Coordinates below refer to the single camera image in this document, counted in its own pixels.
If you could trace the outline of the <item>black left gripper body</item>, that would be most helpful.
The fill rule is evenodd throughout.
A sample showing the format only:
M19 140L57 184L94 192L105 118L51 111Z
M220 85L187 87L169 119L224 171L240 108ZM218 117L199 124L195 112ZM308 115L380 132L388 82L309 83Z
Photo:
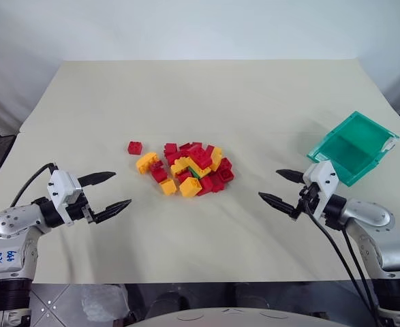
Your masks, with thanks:
M87 223L97 223L97 214L89 206L84 191L76 192L67 199L66 211L72 223L81 219L85 219Z

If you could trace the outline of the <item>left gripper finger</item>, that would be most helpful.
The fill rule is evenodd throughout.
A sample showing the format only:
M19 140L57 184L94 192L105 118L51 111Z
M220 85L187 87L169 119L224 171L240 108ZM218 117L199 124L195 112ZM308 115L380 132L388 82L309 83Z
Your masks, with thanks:
M128 199L107 206L104 211L94 214L94 223L101 223L118 215L121 211L127 208L131 202L132 200Z
M86 176L81 176L78 178L78 183L81 187L86 187L89 185L97 185L107 181L108 179L115 176L115 172L96 172L92 174L88 174Z

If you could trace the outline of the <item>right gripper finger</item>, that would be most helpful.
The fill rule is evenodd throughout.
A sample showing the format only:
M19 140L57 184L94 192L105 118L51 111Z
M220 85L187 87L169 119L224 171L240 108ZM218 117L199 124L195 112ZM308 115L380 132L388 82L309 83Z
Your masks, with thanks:
M297 219L299 211L294 208L291 204L284 202L281 198L274 196L273 194L258 192L258 195L272 208L285 213L292 219Z
M293 183L298 183L298 184L304 184L304 173L299 172L296 170L290 170L290 169L280 169L277 170L276 173L282 177L284 177L286 180L291 181Z

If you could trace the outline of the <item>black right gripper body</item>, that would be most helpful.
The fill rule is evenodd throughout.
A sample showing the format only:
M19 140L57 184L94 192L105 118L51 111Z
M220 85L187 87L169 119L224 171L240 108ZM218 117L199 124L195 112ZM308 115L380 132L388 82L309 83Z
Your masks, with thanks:
M312 183L310 186L304 186L299 192L300 198L296 208L292 211L292 219L297 220L299 215L304 213L311 219L314 217L315 209L319 204L319 193L320 188L317 183Z

